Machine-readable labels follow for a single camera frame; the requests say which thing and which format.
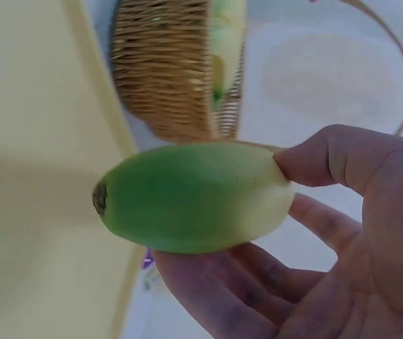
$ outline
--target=palm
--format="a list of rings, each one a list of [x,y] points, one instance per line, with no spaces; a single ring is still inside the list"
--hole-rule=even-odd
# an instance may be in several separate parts
[[[304,326],[298,328],[291,328],[290,317],[282,328],[282,338],[285,331],[297,332],[300,338],[323,339],[389,338],[402,334],[403,320],[375,285],[375,274],[368,242],[359,234],[333,269],[298,303],[296,313],[313,317],[307,317]]]
[[[331,271],[287,268],[253,244],[155,253],[170,290],[216,339],[403,338],[403,139],[332,127],[277,162],[295,182],[364,196],[363,226],[307,196],[291,207],[336,251]]]

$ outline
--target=yellow surface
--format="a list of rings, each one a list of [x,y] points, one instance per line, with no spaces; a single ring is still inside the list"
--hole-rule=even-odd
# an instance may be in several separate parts
[[[124,319],[136,247],[90,193],[136,146],[93,36],[79,1],[0,1],[0,339],[115,338]]]

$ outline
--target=fruit in basket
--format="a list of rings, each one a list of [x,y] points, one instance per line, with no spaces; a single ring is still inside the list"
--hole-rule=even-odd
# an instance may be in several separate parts
[[[214,106],[219,108],[234,84],[246,26],[245,0],[215,0],[211,46]]]
[[[126,159],[100,180],[93,204],[120,237],[161,251],[200,254],[271,232],[284,221],[293,197],[272,152],[199,143]]]

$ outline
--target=wicker basket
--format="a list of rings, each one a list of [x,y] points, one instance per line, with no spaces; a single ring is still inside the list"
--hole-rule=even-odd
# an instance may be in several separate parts
[[[340,0],[397,36],[359,0]],[[129,111],[158,137],[174,143],[236,138],[244,60],[222,108],[213,112],[209,38],[211,0],[119,0],[112,27],[111,64]],[[396,134],[403,132],[403,122]]]

